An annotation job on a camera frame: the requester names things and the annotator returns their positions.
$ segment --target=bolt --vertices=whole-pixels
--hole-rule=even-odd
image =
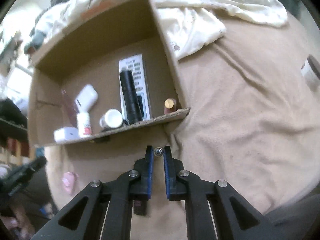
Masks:
[[[186,171],[186,170],[179,171],[179,175],[181,177],[186,177],[189,175],[189,171]]]
[[[226,187],[228,185],[228,182],[226,182],[223,179],[218,180],[218,186],[220,187]]]
[[[161,157],[163,155],[163,149],[160,148],[160,147],[157,147],[154,151],[153,151],[153,154],[156,156],[156,157]]]
[[[136,170],[131,170],[129,171],[129,176],[130,177],[137,177],[139,175],[139,172]]]
[[[95,179],[94,181],[90,182],[90,186],[91,187],[99,187],[100,186],[101,181]]]

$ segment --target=small white bottle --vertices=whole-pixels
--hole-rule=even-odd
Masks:
[[[109,109],[99,120],[101,128],[115,129],[122,125],[122,114],[117,109]]]
[[[301,68],[301,74],[311,91],[316,91],[320,86],[320,63],[314,56],[309,55]]]
[[[78,113],[77,122],[78,122],[79,137],[85,138],[85,137],[91,136],[92,130],[91,130],[89,113],[85,113],[85,112]]]

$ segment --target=cardboard box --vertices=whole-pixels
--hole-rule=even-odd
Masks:
[[[119,60],[142,54],[148,83],[151,120],[100,133],[100,117],[111,108],[121,111]],[[151,0],[113,1],[86,12],[42,46],[32,57],[35,73],[30,91],[28,132],[31,145],[56,144],[53,131],[70,126],[61,89],[73,100],[86,84],[99,98],[90,110],[93,136],[89,141],[139,127],[183,119],[189,109],[164,114],[164,101],[185,101],[175,72],[177,64],[159,26]]]

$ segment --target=wrinkled fabric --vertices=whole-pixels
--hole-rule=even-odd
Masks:
[[[47,40],[77,20],[81,13],[103,0],[70,0],[62,4],[60,13],[49,17]],[[277,0],[154,0],[161,24],[167,33],[177,59],[201,49],[226,33],[223,23],[215,16],[216,10],[256,24],[281,27],[287,22],[287,12]]]
[[[45,149],[59,209],[93,179],[116,179],[147,145],[162,147],[169,138],[185,169],[207,181],[225,179],[263,214],[318,184],[320,105],[300,73],[311,52],[303,26],[291,15],[283,28],[218,17],[225,36],[177,66],[191,110],[175,130],[170,123],[119,133],[106,144]],[[61,184],[66,171],[79,175],[72,196]],[[148,208],[147,216],[132,216],[131,239],[187,239],[183,203],[166,199],[163,158],[155,158]]]

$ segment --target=bed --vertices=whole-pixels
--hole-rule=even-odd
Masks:
[[[179,61],[191,107],[183,122],[119,134],[107,144],[79,143],[72,151],[67,145],[45,149],[58,209],[93,179],[111,181],[131,169],[147,145],[170,144],[186,169],[205,180],[227,180],[263,214],[318,184],[320,107],[300,73],[314,52],[304,28],[290,14],[281,28],[222,11],[217,17],[225,35]],[[104,154],[97,155],[101,148]],[[78,175],[72,195],[62,187],[67,171]],[[183,203],[166,200],[162,158],[155,159],[148,206],[146,217],[133,215],[131,239],[187,239]]]

